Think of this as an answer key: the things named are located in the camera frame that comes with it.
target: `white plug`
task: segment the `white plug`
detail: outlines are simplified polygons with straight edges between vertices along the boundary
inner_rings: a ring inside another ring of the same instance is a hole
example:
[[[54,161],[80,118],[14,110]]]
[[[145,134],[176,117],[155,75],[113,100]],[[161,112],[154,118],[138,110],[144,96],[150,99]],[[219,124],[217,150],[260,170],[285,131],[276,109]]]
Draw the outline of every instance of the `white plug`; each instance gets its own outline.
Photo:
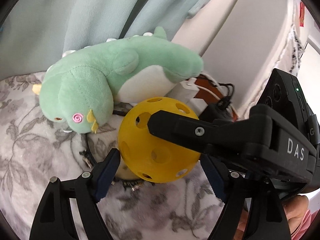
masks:
[[[187,104],[190,99],[194,98],[199,92],[199,88],[195,85],[196,80],[196,78],[190,78],[188,81],[180,82],[166,97],[174,98]]]
[[[187,102],[187,105],[196,113],[197,116],[201,115],[208,106],[202,98],[191,98]]]

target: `finger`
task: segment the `finger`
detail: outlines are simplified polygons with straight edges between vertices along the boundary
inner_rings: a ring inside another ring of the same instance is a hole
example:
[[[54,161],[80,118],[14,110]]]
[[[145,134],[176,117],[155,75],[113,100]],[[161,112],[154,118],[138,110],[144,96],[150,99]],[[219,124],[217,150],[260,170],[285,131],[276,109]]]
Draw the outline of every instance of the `finger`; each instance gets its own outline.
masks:
[[[241,216],[240,216],[239,224],[237,227],[237,229],[241,230],[242,232],[244,232],[244,230],[245,230],[245,226],[248,221],[248,216],[249,216],[249,213],[243,209]]]
[[[290,232],[293,233],[301,224],[308,209],[309,199],[306,196],[297,195],[284,203]]]
[[[243,231],[237,229],[235,236],[233,237],[233,240],[242,240],[243,237]]]
[[[297,195],[284,203],[284,212],[287,219],[303,217],[308,209],[309,199],[306,196]]]

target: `pink spiral eye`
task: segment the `pink spiral eye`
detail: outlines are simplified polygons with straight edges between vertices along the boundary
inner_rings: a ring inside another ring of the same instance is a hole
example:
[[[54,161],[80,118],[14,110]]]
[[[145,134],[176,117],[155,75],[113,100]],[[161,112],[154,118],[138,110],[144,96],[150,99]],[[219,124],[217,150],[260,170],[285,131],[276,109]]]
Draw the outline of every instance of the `pink spiral eye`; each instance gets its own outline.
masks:
[[[72,120],[73,120],[75,123],[80,123],[80,122],[82,122],[82,120],[83,120],[83,114],[74,114],[73,117],[72,117]]]

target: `green plush dinosaur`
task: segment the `green plush dinosaur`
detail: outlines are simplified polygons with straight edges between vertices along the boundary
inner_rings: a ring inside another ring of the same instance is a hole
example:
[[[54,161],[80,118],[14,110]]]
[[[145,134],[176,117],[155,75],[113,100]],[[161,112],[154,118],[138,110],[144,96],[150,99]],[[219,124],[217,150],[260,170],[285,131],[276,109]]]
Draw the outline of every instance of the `green plush dinosaur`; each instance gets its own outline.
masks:
[[[198,54],[167,41],[157,27],[152,36],[105,42],[63,57],[33,91],[49,120],[66,121],[78,133],[96,132],[110,118],[114,101],[164,96],[202,69]]]

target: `floral blanket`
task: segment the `floral blanket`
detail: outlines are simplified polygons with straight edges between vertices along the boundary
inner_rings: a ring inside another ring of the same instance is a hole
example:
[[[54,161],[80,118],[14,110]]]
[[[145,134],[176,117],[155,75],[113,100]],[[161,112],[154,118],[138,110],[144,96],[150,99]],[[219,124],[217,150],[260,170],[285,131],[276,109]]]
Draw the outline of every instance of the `floral blanket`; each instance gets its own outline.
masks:
[[[36,209],[50,177],[74,179],[89,171],[79,152],[82,137],[65,133],[63,124],[47,120],[32,84],[44,73],[15,76],[0,81],[0,209],[21,240],[29,239]],[[97,161],[117,147],[122,117],[90,135],[89,145]],[[71,201],[79,239],[87,239],[75,200]],[[100,213],[115,240],[208,238],[223,208],[198,165],[172,183],[145,183],[126,190],[122,182],[110,187],[98,203]]]

